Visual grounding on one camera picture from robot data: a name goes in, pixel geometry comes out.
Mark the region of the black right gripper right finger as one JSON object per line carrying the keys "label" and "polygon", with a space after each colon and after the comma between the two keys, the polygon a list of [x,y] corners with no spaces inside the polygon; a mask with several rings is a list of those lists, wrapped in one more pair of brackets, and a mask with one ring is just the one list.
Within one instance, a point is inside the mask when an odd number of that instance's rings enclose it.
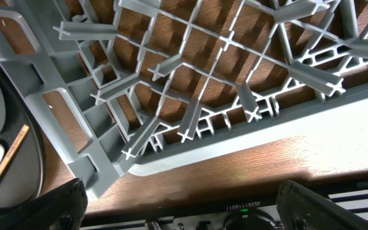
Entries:
{"label": "black right gripper right finger", "polygon": [[276,200],[285,229],[368,229],[368,181],[306,188],[282,182]]}

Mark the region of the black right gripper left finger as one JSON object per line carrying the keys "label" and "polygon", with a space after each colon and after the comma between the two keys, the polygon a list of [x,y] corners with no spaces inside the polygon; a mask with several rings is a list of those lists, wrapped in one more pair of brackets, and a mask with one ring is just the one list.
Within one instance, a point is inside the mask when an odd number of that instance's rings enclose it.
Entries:
{"label": "black right gripper left finger", "polygon": [[79,229],[87,205],[85,186],[75,178],[0,217],[0,230]]}

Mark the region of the wooden chopstick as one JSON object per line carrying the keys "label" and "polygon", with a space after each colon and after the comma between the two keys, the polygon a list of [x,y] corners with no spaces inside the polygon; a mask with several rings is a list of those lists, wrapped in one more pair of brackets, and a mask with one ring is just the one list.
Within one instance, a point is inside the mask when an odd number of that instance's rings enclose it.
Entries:
{"label": "wooden chopstick", "polygon": [[24,138],[25,138],[28,131],[29,131],[29,126],[24,125],[21,128],[18,136],[15,138],[13,144],[10,146],[10,149],[8,150],[8,152],[4,153],[4,157],[3,157],[3,159],[0,163],[0,176],[2,175],[4,170],[6,169],[7,165],[10,163],[10,160],[11,160],[12,156],[14,156],[15,152],[17,151],[17,149],[21,145],[21,143],[24,140]]}

